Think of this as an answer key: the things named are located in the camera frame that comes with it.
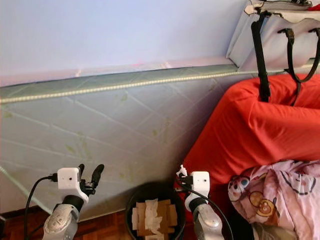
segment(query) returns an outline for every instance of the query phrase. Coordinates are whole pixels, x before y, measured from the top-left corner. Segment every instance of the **wall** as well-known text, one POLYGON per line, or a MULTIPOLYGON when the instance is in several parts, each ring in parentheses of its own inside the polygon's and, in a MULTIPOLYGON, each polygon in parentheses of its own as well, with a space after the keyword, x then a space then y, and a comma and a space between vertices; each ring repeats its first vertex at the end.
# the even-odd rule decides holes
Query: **wall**
POLYGON ((13 184, 3 173, 0 173, 0 213, 24 209, 28 197, 13 184))
POLYGON ((224 64, 245 3, 2 0, 1 86, 177 65, 212 65, 215 57, 224 64))

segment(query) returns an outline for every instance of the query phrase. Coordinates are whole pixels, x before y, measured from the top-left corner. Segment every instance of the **wooden floor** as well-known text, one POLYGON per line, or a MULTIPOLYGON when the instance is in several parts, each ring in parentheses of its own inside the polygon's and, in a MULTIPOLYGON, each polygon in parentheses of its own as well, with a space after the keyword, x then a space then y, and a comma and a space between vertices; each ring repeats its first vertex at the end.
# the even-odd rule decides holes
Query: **wooden floor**
MULTIPOLYGON (((44 211, 32 212, 28 215, 28 231, 43 224, 48 214, 44 211)), ((32 240, 41 240, 43 228, 39 229, 32 240)), ((24 239, 24 217, 23 215, 10 218, 5 222, 3 240, 24 239)), ((98 217, 92 220, 80 222, 74 240, 131 240, 126 228, 124 212, 98 217)))

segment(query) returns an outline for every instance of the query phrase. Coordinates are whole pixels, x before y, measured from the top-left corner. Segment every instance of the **cartoon print fabric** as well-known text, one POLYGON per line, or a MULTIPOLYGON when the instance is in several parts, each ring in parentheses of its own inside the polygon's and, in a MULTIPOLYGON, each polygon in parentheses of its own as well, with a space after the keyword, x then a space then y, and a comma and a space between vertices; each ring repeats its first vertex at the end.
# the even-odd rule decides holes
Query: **cartoon print fabric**
POLYGON ((249 223, 320 240, 320 160, 286 160, 248 169, 231 178, 228 195, 249 223))

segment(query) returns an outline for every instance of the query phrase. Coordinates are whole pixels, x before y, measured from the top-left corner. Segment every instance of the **white bag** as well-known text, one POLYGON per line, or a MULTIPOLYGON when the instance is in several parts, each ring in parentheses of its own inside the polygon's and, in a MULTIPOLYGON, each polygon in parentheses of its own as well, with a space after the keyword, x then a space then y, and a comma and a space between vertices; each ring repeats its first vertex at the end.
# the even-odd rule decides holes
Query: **white bag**
POLYGON ((267 11, 269 16, 264 18, 260 30, 266 69, 288 68, 288 38, 284 33, 278 33, 283 29, 292 29, 294 32, 293 66, 301 67, 306 64, 310 58, 315 57, 318 42, 317 34, 309 31, 320 28, 320 11, 307 11, 308 7, 310 5, 283 1, 250 1, 232 36, 226 57, 241 71, 257 70, 251 25, 260 18, 258 11, 267 11))

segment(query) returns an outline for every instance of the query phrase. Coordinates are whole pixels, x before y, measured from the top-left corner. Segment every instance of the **cardboard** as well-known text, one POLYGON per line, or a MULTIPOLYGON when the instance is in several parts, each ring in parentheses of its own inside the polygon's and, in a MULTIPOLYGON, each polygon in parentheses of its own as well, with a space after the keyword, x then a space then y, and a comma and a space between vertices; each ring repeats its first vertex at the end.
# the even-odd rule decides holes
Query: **cardboard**
MULTIPOLYGON (((145 216, 146 203, 137 202, 136 207, 132 209, 132 229, 137 230, 137 235, 145 237, 145 240, 158 240, 158 235, 145 229, 145 216)), ((168 240, 168 234, 173 234, 175 232, 174 226, 178 224, 176 206, 171 204, 170 199, 158 201, 157 216, 162 217, 158 231, 163 234, 163 240, 168 240)))
POLYGON ((131 221, 132 221, 132 230, 138 230, 138 209, 136 207, 132 209, 131 221))
POLYGON ((168 222, 169 226, 177 226, 178 225, 178 216, 176 211, 176 205, 171 204, 168 206, 168 222))

